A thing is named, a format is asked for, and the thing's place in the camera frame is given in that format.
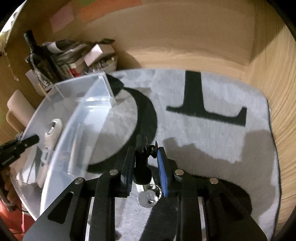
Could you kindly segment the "black mini tripod mount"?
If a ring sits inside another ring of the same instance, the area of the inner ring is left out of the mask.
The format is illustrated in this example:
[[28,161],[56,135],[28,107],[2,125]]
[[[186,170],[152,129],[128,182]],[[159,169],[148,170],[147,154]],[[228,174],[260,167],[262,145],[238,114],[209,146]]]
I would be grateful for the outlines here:
[[157,157],[158,143],[149,145],[147,138],[142,134],[137,135],[135,147],[135,166],[133,170],[133,180],[138,185],[148,185],[152,179],[152,171],[148,165],[148,159]]

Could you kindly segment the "clear plastic storage bin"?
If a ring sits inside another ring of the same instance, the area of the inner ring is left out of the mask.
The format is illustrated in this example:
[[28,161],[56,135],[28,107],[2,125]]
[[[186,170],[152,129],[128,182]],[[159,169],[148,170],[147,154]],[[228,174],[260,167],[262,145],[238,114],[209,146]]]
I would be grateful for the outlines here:
[[[59,118],[63,129],[55,146],[43,188],[36,182],[44,134]],[[77,177],[92,179],[98,171],[88,166],[116,154],[131,137],[137,122],[137,105],[123,84],[112,76],[85,75],[53,86],[38,106],[23,138],[38,135],[13,164],[12,183],[23,208],[37,220]]]

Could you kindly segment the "pink plastic cup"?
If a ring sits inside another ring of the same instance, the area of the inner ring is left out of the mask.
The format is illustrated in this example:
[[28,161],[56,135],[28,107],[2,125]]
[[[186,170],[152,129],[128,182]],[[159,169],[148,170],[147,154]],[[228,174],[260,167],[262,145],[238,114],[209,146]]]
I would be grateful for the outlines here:
[[23,125],[27,126],[35,113],[35,109],[20,90],[16,90],[7,102],[9,111]]

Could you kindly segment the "white handheld massager device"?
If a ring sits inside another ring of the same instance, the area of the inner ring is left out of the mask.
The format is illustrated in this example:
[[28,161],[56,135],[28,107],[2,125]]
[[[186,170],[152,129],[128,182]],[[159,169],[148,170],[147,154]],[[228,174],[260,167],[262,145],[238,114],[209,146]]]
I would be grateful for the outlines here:
[[43,188],[50,161],[55,150],[55,146],[62,133],[63,124],[59,118],[53,119],[46,128],[44,134],[44,149],[42,150],[41,162],[38,173],[36,175],[36,182],[40,188]]

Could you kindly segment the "grey rug with black letters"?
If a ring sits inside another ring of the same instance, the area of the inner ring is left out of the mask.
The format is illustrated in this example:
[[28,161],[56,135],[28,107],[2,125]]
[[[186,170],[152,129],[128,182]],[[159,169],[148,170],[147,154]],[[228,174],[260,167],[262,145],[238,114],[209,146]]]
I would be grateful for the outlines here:
[[185,70],[126,70],[108,76],[117,104],[98,136],[88,171],[119,166],[142,134],[179,168],[242,192],[268,240],[280,208],[278,153],[269,105],[257,89],[226,76]]

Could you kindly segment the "dark wine bottle elephant label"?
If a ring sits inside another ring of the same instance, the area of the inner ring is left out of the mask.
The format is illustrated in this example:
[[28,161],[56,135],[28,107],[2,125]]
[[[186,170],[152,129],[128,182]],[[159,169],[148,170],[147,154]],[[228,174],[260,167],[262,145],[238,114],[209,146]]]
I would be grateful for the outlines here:
[[30,49],[30,63],[34,70],[37,69],[53,84],[62,81],[50,51],[46,47],[38,46],[32,30],[27,30],[23,36]]

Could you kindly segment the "stack of papers and books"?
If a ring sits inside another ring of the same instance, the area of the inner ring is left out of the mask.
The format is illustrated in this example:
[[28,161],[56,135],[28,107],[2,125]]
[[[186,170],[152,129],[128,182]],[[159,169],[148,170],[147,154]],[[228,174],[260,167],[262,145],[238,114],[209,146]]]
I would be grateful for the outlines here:
[[74,40],[59,40],[55,42],[45,42],[42,47],[46,47],[55,65],[65,79],[79,77],[93,73],[110,73],[117,68],[118,56],[116,53],[108,55],[95,61],[90,67],[84,62],[84,56],[96,45],[111,45],[114,39],[103,38],[98,42],[84,42]]

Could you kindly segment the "pink small card box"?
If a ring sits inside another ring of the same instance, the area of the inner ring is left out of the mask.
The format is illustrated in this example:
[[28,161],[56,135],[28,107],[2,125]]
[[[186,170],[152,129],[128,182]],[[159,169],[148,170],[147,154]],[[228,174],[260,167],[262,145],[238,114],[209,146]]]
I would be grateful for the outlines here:
[[84,62],[90,67],[95,61],[115,53],[111,45],[96,44],[85,56]]

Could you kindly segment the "orange sticky note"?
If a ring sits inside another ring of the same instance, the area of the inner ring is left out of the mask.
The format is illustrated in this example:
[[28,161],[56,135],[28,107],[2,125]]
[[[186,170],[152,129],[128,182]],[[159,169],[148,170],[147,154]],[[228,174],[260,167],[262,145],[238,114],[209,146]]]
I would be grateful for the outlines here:
[[78,16],[82,21],[88,22],[104,15],[113,13],[126,8],[142,5],[138,0],[118,0],[118,1],[79,1],[81,5],[78,10]]

